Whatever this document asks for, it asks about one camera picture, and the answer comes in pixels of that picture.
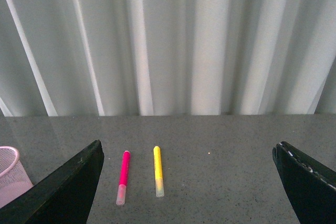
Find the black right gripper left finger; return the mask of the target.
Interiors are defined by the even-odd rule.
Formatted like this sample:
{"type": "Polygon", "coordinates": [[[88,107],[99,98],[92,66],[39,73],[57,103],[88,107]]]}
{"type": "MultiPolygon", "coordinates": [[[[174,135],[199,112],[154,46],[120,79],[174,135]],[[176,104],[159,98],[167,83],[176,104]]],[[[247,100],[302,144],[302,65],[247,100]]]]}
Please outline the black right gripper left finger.
{"type": "Polygon", "coordinates": [[[1,208],[1,223],[86,223],[104,153],[99,140],[1,208]]]}

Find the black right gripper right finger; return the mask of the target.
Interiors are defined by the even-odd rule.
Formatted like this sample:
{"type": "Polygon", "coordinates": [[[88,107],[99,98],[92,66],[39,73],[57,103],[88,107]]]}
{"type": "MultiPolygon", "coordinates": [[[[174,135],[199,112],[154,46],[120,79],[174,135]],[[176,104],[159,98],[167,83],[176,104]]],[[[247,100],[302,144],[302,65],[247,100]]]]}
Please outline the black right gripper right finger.
{"type": "Polygon", "coordinates": [[[272,158],[300,223],[335,223],[335,171],[283,141],[272,158]]]}

